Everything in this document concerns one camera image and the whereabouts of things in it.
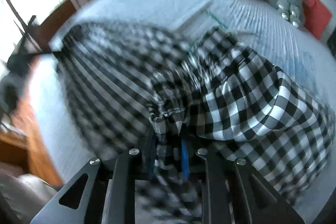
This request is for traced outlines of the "red paper gift bag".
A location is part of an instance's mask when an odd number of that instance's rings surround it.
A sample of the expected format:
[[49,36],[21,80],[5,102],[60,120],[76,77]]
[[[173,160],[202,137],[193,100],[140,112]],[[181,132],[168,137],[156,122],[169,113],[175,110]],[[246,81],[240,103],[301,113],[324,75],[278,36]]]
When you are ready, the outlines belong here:
[[283,19],[296,28],[306,28],[316,39],[331,20],[332,13],[320,0],[268,0]]

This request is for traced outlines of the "black white checkered garment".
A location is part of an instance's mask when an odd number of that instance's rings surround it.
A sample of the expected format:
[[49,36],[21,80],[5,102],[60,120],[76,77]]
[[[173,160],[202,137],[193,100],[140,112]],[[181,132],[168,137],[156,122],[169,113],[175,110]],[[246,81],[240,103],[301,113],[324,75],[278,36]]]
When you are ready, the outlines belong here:
[[135,189],[165,223],[201,221],[201,190],[182,173],[183,137],[246,158],[291,205],[329,157],[334,110],[221,28],[193,42],[150,25],[82,22],[57,60],[72,119],[98,157],[114,159],[154,130],[154,178]]

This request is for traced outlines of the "light blue bed sheet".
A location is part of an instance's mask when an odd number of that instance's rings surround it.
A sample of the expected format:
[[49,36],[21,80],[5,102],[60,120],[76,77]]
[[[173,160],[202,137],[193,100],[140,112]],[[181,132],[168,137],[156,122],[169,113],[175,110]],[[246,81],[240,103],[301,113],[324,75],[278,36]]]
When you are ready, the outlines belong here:
[[[328,104],[335,113],[335,58],[326,45],[285,22],[262,0],[96,0],[82,22],[131,22],[155,26],[196,42],[221,28],[280,67],[292,80]],[[140,207],[141,222],[165,223]],[[335,137],[326,165],[291,205],[305,223],[335,216]]]

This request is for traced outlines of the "grey plush bunny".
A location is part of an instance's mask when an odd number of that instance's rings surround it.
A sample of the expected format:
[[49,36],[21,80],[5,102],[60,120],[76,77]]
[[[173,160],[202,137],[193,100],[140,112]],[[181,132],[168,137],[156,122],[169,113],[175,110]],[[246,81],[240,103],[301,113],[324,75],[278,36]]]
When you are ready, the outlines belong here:
[[303,28],[305,24],[303,0],[268,0],[268,3],[295,28]]

